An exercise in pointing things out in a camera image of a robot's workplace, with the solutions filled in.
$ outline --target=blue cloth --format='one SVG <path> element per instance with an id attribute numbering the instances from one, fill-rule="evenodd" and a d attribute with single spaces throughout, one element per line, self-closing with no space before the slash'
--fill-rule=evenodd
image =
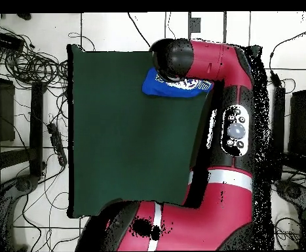
<path id="1" fill-rule="evenodd" d="M 155 68 L 151 68 L 142 85 L 142 91 L 147 95 L 192 98 L 202 92 L 210 92 L 213 85 L 211 81 L 199 79 L 185 79 L 177 83 L 168 83 L 159 77 Z"/>

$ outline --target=dark green cloth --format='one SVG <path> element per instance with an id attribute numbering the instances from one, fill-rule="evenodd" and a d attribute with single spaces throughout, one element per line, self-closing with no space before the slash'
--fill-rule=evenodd
<path id="1" fill-rule="evenodd" d="M 143 94 L 150 52 L 71 48 L 73 216 L 97 215 L 118 198 L 181 204 L 206 94 Z"/>

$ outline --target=white floor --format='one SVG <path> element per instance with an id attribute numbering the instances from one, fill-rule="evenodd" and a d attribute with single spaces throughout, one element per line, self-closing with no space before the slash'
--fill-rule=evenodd
<path id="1" fill-rule="evenodd" d="M 135 13 L 132 17 L 136 22 L 143 36 L 152 44 L 154 41 L 164 37 L 164 12 Z M 215 42 L 223 41 L 223 13 L 222 12 L 193 12 L 193 17 L 201 17 L 202 32 L 193 34 L 193 38 L 202 38 Z M 30 21 L 22 20 L 15 14 L 6 14 L 0 20 L 0 26 L 8 28 L 16 34 L 27 35 L 35 51 L 48 53 L 55 56 L 59 62 L 67 59 L 66 45 L 80 44 L 79 37 L 70 38 L 68 33 L 75 32 L 88 37 L 93 41 L 96 51 L 146 51 L 147 45 L 136 31 L 127 13 L 72 13 L 72 14 L 32 14 Z M 170 29 L 176 37 L 187 37 L 187 12 L 172 12 L 170 17 Z M 269 55 L 273 47 L 285 39 L 306 31 L 306 14 L 304 12 L 227 12 L 227 42 L 239 45 L 260 45 L 263 47 L 262 60 L 266 68 L 269 67 Z M 166 29 L 167 37 L 174 37 L 169 29 Z M 93 49 L 92 44 L 87 40 L 82 40 L 83 48 L 87 51 Z M 289 41 L 279 46 L 272 59 L 272 68 L 290 68 L 295 70 L 276 70 L 281 79 L 292 78 L 296 81 L 296 91 L 306 89 L 306 36 Z M 286 82 L 287 92 L 294 86 L 292 82 Z M 271 97 L 273 88 L 268 87 Z M 53 89 L 52 92 L 59 95 L 61 89 Z M 291 94 L 286 95 L 286 114 L 289 114 Z M 15 99 L 22 105 L 30 105 L 30 93 L 17 89 Z M 43 120 L 48 122 L 49 114 L 56 115 L 56 97 L 50 92 L 44 96 L 44 115 Z M 29 109 L 15 103 L 15 115 L 28 115 Z M 286 117 L 286 144 L 288 142 L 289 117 Z M 26 146 L 29 146 L 29 123 L 23 116 L 16 116 L 14 122 Z M 63 135 L 67 135 L 67 123 L 59 121 L 59 129 Z M 51 147 L 49 134 L 44 133 L 44 147 Z M 21 146 L 20 139 L 16 136 L 14 142 L 2 142 L 1 145 Z M 53 153 L 52 149 L 44 149 L 43 157 L 48 158 Z M 27 167 L 24 163 L 16 167 L 9 167 L 1 171 L 1 182 L 15 176 L 21 169 Z M 47 176 L 56 174 L 60 170 L 56 156 L 52 156 L 48 162 Z M 37 226 L 53 227 L 51 235 L 51 248 L 61 240 L 70 240 L 79 236 L 79 227 L 83 227 L 86 219 L 69 219 L 66 215 L 67 194 L 60 194 L 56 198 L 54 205 L 63 209 L 51 209 L 51 205 L 44 195 L 45 187 L 49 200 L 52 202 L 60 192 L 68 191 L 68 169 L 66 169 L 57 179 L 46 181 L 45 184 L 34 191 L 30 197 L 28 206 L 31 206 L 40 196 L 34 205 L 26 211 L 26 217 Z M 26 243 L 29 250 L 39 237 L 39 231 L 19 217 L 26 198 L 22 198 L 16 208 L 14 223 L 16 241 Z M 273 222 L 281 217 L 293 217 L 297 219 L 295 209 L 282 199 L 276 192 L 272 195 Z M 282 221 L 279 228 L 285 231 L 298 232 L 298 227 L 290 221 Z M 48 228 L 42 228 L 42 236 L 34 251 L 40 250 L 48 252 L 49 248 L 45 245 Z M 74 251 L 77 240 L 59 243 L 54 251 Z M 289 239 L 281 241 L 285 249 L 294 249 L 296 245 Z"/>

